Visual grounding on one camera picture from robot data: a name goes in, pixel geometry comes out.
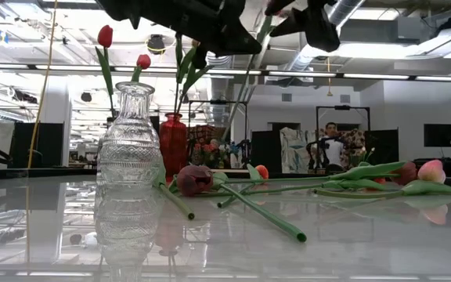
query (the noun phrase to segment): red vase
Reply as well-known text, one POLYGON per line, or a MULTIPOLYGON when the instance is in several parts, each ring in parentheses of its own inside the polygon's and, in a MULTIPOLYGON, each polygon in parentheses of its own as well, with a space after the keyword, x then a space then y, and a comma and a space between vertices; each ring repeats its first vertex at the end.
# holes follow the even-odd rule
POLYGON ((187 130, 180 122, 181 114, 165 114, 167 120, 160 126, 160 149, 167 180, 178 174, 187 163, 187 130))

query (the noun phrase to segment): glass table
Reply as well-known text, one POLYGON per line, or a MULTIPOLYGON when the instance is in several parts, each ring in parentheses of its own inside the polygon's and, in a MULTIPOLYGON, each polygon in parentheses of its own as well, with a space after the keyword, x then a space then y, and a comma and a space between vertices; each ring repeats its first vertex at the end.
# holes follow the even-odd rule
POLYGON ((224 198, 185 198, 193 221, 156 201, 138 222, 96 222, 95 190, 93 175, 0 180, 0 281, 451 281, 448 196, 249 196, 299 243, 239 201, 217 208, 224 198))

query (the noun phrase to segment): monitor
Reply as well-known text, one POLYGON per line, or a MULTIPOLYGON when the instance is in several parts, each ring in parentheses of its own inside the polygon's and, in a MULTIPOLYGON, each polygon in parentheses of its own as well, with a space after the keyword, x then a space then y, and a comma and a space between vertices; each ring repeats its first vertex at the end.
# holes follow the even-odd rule
POLYGON ((451 147, 451 125, 424 125, 424 146, 451 147))

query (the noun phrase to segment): man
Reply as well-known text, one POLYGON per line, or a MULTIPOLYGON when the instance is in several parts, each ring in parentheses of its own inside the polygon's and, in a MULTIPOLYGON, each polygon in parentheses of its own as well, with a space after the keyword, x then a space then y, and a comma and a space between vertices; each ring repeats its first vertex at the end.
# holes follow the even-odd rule
POLYGON ((323 137, 325 142, 323 149, 327 154, 329 165, 341 165, 341 153, 344 150, 344 144, 337 139, 337 124, 334 122, 327 123, 325 133, 326 135, 323 137))

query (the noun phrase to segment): white wall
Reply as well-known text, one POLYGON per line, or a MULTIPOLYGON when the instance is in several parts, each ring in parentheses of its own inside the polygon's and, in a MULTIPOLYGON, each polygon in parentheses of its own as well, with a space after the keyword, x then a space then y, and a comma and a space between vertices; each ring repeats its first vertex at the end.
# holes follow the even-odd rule
MULTIPOLYGON (((361 92, 371 107, 373 129, 399 128, 399 157, 441 157, 440 148, 424 147, 424 124, 451 124, 451 83, 381 81, 361 92)), ((451 157, 451 148, 443 148, 451 157)))
MULTIPOLYGON (((236 94, 239 85, 235 86, 236 94)), ((289 87, 282 89, 275 85, 259 85, 248 104, 247 138, 251 132, 267 131, 268 123, 292 122, 300 123, 302 130, 316 130, 316 106, 341 105, 340 95, 351 95, 351 106, 359 106, 359 92, 352 87, 332 87, 333 96, 328 96, 328 87, 319 89, 313 87, 289 87), (282 93, 291 93, 292 102, 281 102, 282 93)), ((327 122, 366 124, 366 111, 337 111, 321 109, 319 111, 319 126, 323 128, 327 122)), ((236 113, 233 123, 232 138, 235 142, 244 139, 244 115, 236 113)))

